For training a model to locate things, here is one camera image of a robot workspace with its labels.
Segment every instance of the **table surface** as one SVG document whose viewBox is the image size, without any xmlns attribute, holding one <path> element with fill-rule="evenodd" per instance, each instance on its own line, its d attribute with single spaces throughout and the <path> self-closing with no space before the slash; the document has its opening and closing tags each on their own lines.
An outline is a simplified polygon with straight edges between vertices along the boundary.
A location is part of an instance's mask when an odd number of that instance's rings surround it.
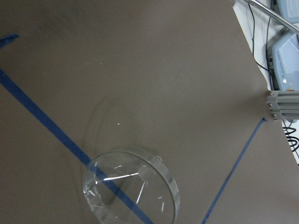
<svg viewBox="0 0 299 224">
<path fill-rule="evenodd" d="M 229 1 L 6 1 L 0 68 L 90 157 L 155 151 L 181 196 L 178 224 L 200 223 L 262 117 L 208 223 L 297 224 L 298 167 L 265 104 Z M 3 223 L 97 223 L 84 167 L 0 88 Z"/>
</svg>

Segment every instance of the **metal rod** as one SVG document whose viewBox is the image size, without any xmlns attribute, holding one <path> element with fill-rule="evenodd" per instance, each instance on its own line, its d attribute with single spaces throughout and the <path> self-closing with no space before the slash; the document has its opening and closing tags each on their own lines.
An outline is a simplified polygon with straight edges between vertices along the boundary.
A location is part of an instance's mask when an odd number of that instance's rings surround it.
<svg viewBox="0 0 299 224">
<path fill-rule="evenodd" d="M 259 9 L 266 15 L 270 16 L 272 19 L 274 19 L 276 22 L 280 23 L 281 25 L 285 26 L 295 34 L 299 35 L 299 28 L 295 25 L 291 24 L 288 20 L 284 19 L 277 13 L 273 12 L 271 9 L 266 7 L 263 3 L 257 1 L 257 0 L 245 0 L 250 5 L 254 6 L 255 8 Z"/>
</svg>

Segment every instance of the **blue tape strip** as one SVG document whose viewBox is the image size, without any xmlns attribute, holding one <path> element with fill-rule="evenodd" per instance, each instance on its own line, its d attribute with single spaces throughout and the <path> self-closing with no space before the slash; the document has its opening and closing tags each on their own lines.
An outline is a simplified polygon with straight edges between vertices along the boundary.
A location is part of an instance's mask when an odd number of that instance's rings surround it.
<svg viewBox="0 0 299 224">
<path fill-rule="evenodd" d="M 220 190 L 218 191 L 218 193 L 217 193 L 215 199 L 213 200 L 213 202 L 212 202 L 212 204 L 211 204 L 209 210 L 207 211 L 205 217 L 203 218 L 201 224 L 205 224 L 205 223 L 207 222 L 208 218 L 210 217 L 210 214 L 212 213 L 212 211 L 213 211 L 215 205 L 217 204 L 217 202 L 218 202 L 218 200 L 219 200 L 221 194 L 223 193 L 223 191 L 224 191 L 226 185 L 228 184 L 230 178 L 232 177 L 232 175 L 233 175 L 233 173 L 235 172 L 237 166 L 239 165 L 239 163 L 240 163 L 242 157 L 244 156 L 244 154 L 245 154 L 245 152 L 246 152 L 248 146 L 251 144 L 251 142 L 252 142 L 252 140 L 253 140 L 255 134 L 257 133 L 258 129 L 260 128 L 260 126 L 261 126 L 265 121 L 267 121 L 265 118 L 261 119 L 261 121 L 260 121 L 260 122 L 257 124 L 257 126 L 255 127 L 253 133 L 252 133 L 251 136 L 249 137 L 249 139 L 248 139 L 246 145 L 244 146 L 244 148 L 243 148 L 243 150 L 241 151 L 241 153 L 240 153 L 238 159 L 236 160 L 236 162 L 235 162 L 235 164 L 234 164 L 232 170 L 230 171 L 229 175 L 227 176 L 227 178 L 225 179 L 224 183 L 222 184 Z"/>
<path fill-rule="evenodd" d="M 17 34 L 10 34 L 0 39 L 0 49 L 3 48 L 5 45 L 11 43 L 19 36 Z"/>
<path fill-rule="evenodd" d="M 51 120 L 1 69 L 1 84 L 35 116 L 55 137 L 61 141 L 84 165 L 91 159 Z M 153 224 L 142 210 L 113 182 L 103 181 L 107 175 L 97 167 L 96 176 L 145 224 Z"/>
</svg>

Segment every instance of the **blue line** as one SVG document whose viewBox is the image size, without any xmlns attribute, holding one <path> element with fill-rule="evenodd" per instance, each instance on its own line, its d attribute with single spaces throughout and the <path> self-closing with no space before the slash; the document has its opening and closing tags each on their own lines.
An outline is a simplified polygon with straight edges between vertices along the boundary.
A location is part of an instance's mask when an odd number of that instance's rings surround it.
<svg viewBox="0 0 299 224">
<path fill-rule="evenodd" d="M 241 151 L 241 153 L 240 153 L 238 159 L 235 161 L 235 164 L 234 164 L 232 170 L 230 171 L 228 177 L 225 179 L 225 181 L 224 181 L 224 183 L 222 184 L 220 190 L 218 191 L 218 193 L 217 193 L 215 199 L 213 200 L 213 202 L 212 202 L 212 204 L 211 204 L 209 210 L 207 211 L 205 217 L 203 218 L 201 224 L 205 224 L 205 223 L 207 222 L 207 220 L 208 220 L 210 214 L 212 213 L 212 211 L 213 211 L 215 205 L 217 204 L 217 202 L 218 202 L 218 200 L 219 200 L 221 194 L 223 193 L 223 191 L 224 191 L 224 189 L 225 189 L 225 187 L 226 187 L 228 181 L 229 181 L 230 178 L 232 177 L 232 175 L 233 175 L 233 173 L 235 172 L 237 166 L 239 165 L 239 163 L 240 163 L 242 157 L 244 156 L 244 154 L 245 154 L 245 152 L 246 152 L 248 146 L 251 144 L 251 142 L 252 142 L 252 140 L 253 140 L 255 134 L 257 133 L 257 131 L 258 131 L 258 129 L 260 128 L 260 126 L 262 125 L 262 123 L 264 123 L 265 121 L 267 121 L 267 120 L 266 120 L 265 118 L 263 118 L 263 119 L 261 119 L 261 121 L 257 124 L 257 126 L 256 126 L 256 128 L 254 129 L 253 133 L 252 133 L 251 136 L 249 137 L 249 139 L 248 139 L 246 145 L 244 146 L 243 150 Z"/>
<path fill-rule="evenodd" d="M 10 34 L 0 39 L 0 49 L 3 48 L 5 45 L 11 43 L 19 36 L 17 34 Z"/>
<path fill-rule="evenodd" d="M 59 141 L 61 141 L 84 165 L 88 165 L 91 159 L 51 120 L 1 69 L 1 84 L 35 116 Z M 145 224 L 153 224 L 142 210 L 113 182 L 103 181 L 107 175 L 96 168 L 96 176 Z"/>
</svg>

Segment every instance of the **metal bar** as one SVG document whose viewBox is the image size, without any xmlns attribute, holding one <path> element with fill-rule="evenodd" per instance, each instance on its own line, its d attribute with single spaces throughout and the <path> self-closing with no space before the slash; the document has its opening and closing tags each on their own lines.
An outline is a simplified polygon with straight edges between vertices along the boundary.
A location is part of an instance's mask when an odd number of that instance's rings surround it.
<svg viewBox="0 0 299 224">
<path fill-rule="evenodd" d="M 280 23 L 281 25 L 285 26 L 295 34 L 299 35 L 299 28 L 295 25 L 291 24 L 288 20 L 284 19 L 277 13 L 273 12 L 271 9 L 266 7 L 263 3 L 257 1 L 257 0 L 244 0 L 250 5 L 254 6 L 255 8 L 259 9 L 266 15 L 270 16 L 272 19 L 274 19 L 276 22 Z"/>
</svg>

